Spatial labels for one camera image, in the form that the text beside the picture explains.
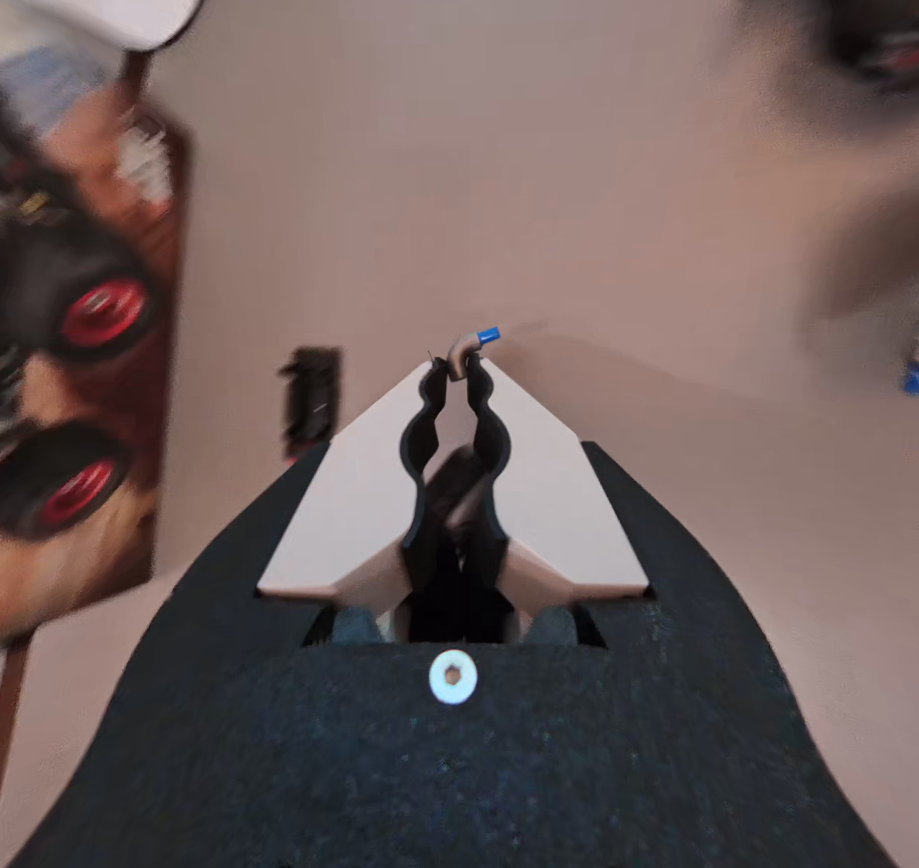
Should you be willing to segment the Lego Technic instruction booklet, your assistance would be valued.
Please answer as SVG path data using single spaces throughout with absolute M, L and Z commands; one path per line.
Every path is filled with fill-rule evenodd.
M 153 573 L 188 134 L 49 44 L 2 54 L 2 649 Z

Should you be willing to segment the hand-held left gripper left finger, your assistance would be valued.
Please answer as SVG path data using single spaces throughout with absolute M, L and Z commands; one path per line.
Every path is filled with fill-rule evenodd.
M 446 362 L 427 361 L 333 437 L 259 579 L 262 595 L 393 609 L 412 592 L 403 542 L 420 522 L 446 388 Z

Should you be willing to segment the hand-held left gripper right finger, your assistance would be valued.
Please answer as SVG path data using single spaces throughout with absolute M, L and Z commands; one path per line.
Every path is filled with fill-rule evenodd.
M 637 597 L 637 553 L 579 437 L 493 361 L 467 357 L 485 476 L 466 568 L 516 609 Z

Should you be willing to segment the black lego beam piece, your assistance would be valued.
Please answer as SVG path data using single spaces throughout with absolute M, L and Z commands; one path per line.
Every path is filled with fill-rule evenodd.
M 342 351 L 338 347 L 296 348 L 280 370 L 286 381 L 283 446 L 287 463 L 327 445 L 338 427 Z

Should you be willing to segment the grey lego connector piece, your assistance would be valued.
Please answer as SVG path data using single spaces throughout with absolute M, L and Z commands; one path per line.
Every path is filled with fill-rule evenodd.
M 474 331 L 458 338 L 449 348 L 445 358 L 448 378 L 459 382 L 467 377 L 470 356 L 480 351 L 486 344 L 498 341 L 501 337 L 497 326 L 482 331 Z

